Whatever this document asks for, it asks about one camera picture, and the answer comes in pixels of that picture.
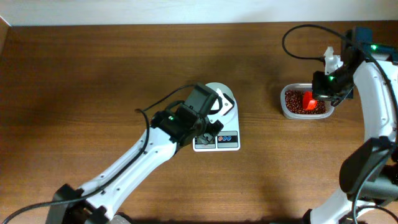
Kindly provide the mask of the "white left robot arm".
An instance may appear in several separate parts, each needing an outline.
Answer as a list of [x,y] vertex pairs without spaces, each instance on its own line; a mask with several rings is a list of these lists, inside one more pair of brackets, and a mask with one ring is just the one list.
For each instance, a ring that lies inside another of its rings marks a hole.
[[125,199],[158,166],[195,138],[209,144],[230,121],[221,113],[166,109],[152,117],[141,138],[99,176],[74,190],[68,184],[53,196],[47,223],[111,223]]

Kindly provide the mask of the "red plastic measuring scoop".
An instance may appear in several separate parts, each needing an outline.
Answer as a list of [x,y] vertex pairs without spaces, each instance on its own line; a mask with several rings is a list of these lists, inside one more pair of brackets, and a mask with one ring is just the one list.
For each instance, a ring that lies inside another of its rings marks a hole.
[[318,104],[318,101],[313,98],[311,91],[306,91],[303,94],[302,107],[304,110],[314,110]]

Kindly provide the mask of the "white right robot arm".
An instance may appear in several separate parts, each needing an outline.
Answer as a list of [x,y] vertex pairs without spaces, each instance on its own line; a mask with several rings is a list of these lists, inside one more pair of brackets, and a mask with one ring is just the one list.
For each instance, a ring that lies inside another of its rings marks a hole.
[[327,51],[325,70],[315,72],[313,97],[336,107],[359,92],[364,142],[341,165],[339,188],[301,223],[357,223],[370,210],[397,201],[397,50],[375,44],[373,32],[355,27],[345,34],[341,55]]

